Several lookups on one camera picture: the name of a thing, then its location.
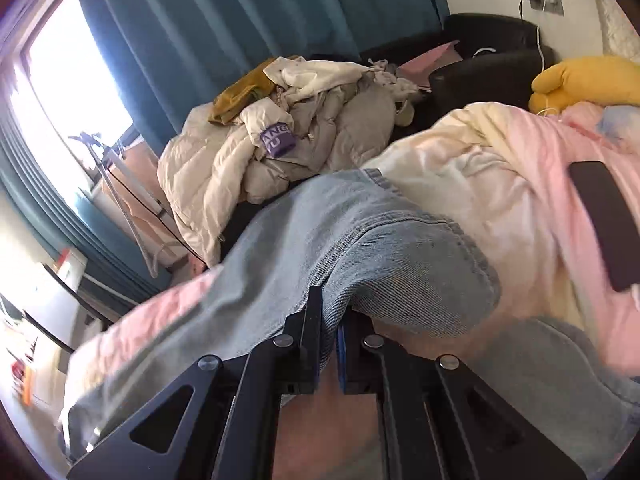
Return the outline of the black smartphone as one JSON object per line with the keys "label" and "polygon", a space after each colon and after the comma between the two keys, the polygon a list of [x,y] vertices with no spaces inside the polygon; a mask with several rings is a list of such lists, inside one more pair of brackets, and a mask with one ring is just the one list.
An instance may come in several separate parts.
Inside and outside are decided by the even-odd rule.
{"label": "black smartphone", "polygon": [[625,197],[603,162],[572,162],[568,174],[585,206],[616,292],[639,284],[639,229]]}

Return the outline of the teal curtain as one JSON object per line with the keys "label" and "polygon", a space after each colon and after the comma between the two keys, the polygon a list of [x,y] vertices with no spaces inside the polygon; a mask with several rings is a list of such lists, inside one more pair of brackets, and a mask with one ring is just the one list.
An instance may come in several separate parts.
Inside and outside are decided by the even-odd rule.
{"label": "teal curtain", "polygon": [[142,138],[161,152],[194,106],[267,58],[367,50],[442,29],[447,0],[79,0]]}
{"label": "teal curtain", "polygon": [[168,289],[171,275],[149,274],[141,252],[81,192],[66,200],[46,177],[18,132],[12,113],[1,110],[1,189],[29,231],[53,258],[74,248],[87,258],[80,290],[124,315]]}

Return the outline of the white desk with drawers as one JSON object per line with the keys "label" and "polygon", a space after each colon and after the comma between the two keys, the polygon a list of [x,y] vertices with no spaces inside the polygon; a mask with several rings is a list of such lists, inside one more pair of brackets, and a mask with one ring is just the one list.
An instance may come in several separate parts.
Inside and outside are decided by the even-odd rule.
{"label": "white desk with drawers", "polygon": [[1,359],[11,373],[14,396],[25,408],[58,416],[66,378],[60,370],[65,350],[29,314],[1,297]]}

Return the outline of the teal curtain right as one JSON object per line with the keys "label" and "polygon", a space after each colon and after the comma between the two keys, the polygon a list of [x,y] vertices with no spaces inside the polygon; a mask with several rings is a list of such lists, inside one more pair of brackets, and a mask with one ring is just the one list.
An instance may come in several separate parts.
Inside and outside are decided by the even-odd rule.
{"label": "teal curtain right", "polygon": [[194,106],[267,58],[367,50],[442,29],[447,0],[79,0],[142,138],[161,152]]}

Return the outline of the tripod stand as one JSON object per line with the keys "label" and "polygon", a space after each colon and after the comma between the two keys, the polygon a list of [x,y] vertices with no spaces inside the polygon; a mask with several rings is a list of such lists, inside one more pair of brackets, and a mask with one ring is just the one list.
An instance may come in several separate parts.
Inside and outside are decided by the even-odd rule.
{"label": "tripod stand", "polygon": [[137,138],[128,145],[107,146],[97,134],[84,132],[73,140],[88,151],[99,174],[96,206],[134,241],[152,278],[163,269],[190,278],[207,269],[179,233],[157,181],[157,156],[148,144]]}

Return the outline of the cream puffer jacket pile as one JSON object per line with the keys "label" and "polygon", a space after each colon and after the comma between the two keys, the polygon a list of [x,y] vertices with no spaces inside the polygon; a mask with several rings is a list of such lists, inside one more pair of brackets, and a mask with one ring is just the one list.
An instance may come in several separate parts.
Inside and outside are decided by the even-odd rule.
{"label": "cream puffer jacket pile", "polygon": [[182,238],[214,266],[236,206],[362,166],[386,148],[395,127],[411,124],[420,96],[385,61],[262,63],[194,107],[160,155],[157,179]]}

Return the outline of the orange tray with bottles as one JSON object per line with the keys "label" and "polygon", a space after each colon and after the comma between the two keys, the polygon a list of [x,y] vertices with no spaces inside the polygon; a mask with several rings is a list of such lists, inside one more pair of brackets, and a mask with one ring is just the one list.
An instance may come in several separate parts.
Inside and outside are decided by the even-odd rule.
{"label": "orange tray with bottles", "polygon": [[24,348],[9,349],[12,359],[11,373],[13,378],[13,389],[24,406],[32,405],[32,387],[35,381],[35,350],[37,341],[29,342]]}

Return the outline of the purple knit cuff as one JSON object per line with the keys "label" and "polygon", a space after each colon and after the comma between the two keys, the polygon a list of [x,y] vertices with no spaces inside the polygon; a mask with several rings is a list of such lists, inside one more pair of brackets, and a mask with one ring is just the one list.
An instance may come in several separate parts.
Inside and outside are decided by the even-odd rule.
{"label": "purple knit cuff", "polygon": [[259,137],[265,150],[273,158],[280,158],[296,147],[296,136],[285,122],[270,125]]}

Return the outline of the blue denim jeans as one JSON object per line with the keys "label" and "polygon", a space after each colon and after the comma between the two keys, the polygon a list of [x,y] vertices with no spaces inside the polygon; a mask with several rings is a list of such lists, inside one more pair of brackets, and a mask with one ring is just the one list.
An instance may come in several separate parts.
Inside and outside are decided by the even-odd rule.
{"label": "blue denim jeans", "polygon": [[[312,286],[323,292],[324,342],[348,308],[419,336],[461,337],[501,296],[497,272],[460,226],[423,212],[379,172],[314,178],[258,214],[203,298],[70,407],[70,457],[199,356],[236,358],[275,335]],[[514,322],[471,367],[590,478],[613,466],[639,427],[638,385],[602,365],[566,323]]]}

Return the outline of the mustard yellow garment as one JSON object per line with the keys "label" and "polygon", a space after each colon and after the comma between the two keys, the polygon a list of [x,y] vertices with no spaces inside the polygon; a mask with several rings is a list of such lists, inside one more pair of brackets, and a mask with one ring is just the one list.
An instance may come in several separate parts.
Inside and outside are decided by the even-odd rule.
{"label": "mustard yellow garment", "polygon": [[213,100],[208,121],[215,125],[229,125],[245,107],[269,96],[274,82],[265,75],[264,69],[273,61],[274,58],[267,58],[218,94]]}

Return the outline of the teal curtain left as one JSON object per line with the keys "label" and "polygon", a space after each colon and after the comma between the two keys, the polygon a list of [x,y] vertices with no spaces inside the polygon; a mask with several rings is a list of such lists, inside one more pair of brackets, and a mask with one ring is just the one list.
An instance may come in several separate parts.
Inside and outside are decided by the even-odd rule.
{"label": "teal curtain left", "polygon": [[1,189],[29,231],[53,258],[74,248],[87,258],[80,290],[124,315],[168,289],[171,275],[149,274],[141,252],[81,192],[66,200],[46,177],[18,132],[12,113],[1,110]]}

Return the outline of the pink white duvet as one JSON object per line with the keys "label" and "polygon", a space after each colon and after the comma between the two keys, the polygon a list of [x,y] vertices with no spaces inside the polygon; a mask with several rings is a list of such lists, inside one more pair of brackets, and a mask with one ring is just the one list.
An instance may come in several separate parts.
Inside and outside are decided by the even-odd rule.
{"label": "pink white duvet", "polygon": [[564,166],[611,165],[639,206],[639,113],[581,102],[559,117],[476,103],[393,143],[371,162],[411,203],[454,222],[498,273],[498,310],[468,336],[390,326],[411,349],[472,356],[500,326],[546,314],[584,330],[608,366],[639,370],[639,293],[608,287],[596,234]]}

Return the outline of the beige cardboard box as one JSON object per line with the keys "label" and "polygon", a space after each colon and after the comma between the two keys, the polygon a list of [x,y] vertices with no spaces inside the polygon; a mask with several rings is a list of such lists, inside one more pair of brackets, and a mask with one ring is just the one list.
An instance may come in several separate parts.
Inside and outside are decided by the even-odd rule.
{"label": "beige cardboard box", "polygon": [[113,148],[103,157],[106,176],[91,199],[138,252],[166,270],[185,263],[189,249],[177,228],[168,199],[157,180],[158,159],[142,140]]}

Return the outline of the wall power socket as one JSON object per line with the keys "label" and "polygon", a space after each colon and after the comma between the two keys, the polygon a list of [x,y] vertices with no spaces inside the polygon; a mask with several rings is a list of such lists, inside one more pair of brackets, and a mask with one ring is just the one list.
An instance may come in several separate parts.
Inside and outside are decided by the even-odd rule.
{"label": "wall power socket", "polygon": [[564,15],[562,0],[526,0],[532,10],[546,12],[559,16]]}

